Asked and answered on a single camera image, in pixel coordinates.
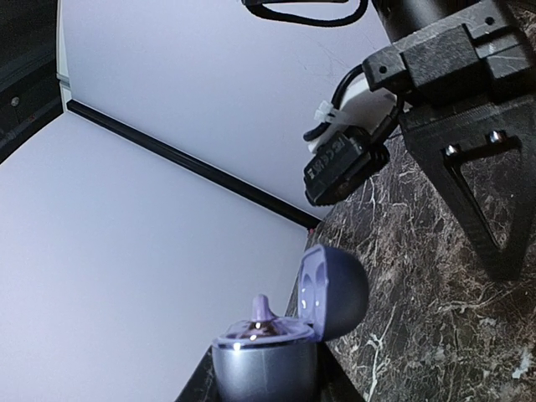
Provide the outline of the purple round charging case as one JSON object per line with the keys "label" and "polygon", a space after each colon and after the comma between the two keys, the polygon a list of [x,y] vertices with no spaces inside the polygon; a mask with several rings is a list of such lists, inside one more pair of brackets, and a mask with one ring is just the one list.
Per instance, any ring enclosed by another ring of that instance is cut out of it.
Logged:
{"label": "purple round charging case", "polygon": [[348,252],[326,245],[306,250],[298,276],[297,315],[276,315],[277,336],[240,338],[250,314],[213,341],[220,398],[312,401],[317,345],[340,338],[361,323],[369,304],[368,283],[362,263]]}

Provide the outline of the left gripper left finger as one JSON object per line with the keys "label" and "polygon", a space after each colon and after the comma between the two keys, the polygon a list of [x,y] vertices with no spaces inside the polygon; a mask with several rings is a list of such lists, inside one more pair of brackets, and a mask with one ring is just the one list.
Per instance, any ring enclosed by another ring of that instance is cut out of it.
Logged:
{"label": "left gripper left finger", "polygon": [[209,347],[198,363],[176,402],[221,401],[214,372],[212,348]]}

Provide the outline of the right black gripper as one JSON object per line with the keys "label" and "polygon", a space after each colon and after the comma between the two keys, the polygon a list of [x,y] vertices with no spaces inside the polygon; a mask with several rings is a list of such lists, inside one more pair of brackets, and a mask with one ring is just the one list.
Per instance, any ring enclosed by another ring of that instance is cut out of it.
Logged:
{"label": "right black gripper", "polygon": [[363,69],[372,92],[399,102],[398,118],[423,111],[527,102],[535,117],[535,50],[505,1],[375,1],[389,45]]}

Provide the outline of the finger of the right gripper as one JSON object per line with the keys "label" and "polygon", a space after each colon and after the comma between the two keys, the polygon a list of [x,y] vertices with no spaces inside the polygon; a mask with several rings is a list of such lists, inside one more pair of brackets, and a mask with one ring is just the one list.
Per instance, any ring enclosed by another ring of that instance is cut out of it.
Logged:
{"label": "finger of the right gripper", "polygon": [[488,276],[517,280],[535,217],[535,100],[481,103],[460,114],[415,108],[399,123]]}

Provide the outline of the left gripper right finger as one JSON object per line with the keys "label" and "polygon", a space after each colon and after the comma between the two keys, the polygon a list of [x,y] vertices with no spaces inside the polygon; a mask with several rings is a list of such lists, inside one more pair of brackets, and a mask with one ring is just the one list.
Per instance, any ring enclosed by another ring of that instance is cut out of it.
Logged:
{"label": "left gripper right finger", "polygon": [[364,402],[327,345],[317,345],[315,402]]}

